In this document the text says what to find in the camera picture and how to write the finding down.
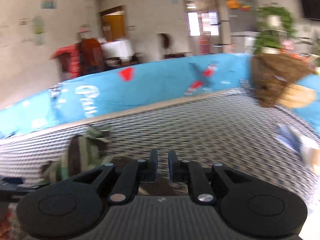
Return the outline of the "person left hand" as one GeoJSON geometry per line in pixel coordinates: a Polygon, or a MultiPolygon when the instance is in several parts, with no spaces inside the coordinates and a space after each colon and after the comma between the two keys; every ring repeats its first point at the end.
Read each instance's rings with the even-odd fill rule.
{"type": "Polygon", "coordinates": [[[0,227],[0,236],[1,240],[9,240],[11,237],[11,225],[9,218],[11,216],[10,209],[6,206],[5,209],[1,211],[1,216],[4,217],[1,219],[1,227],[0,227]]]}

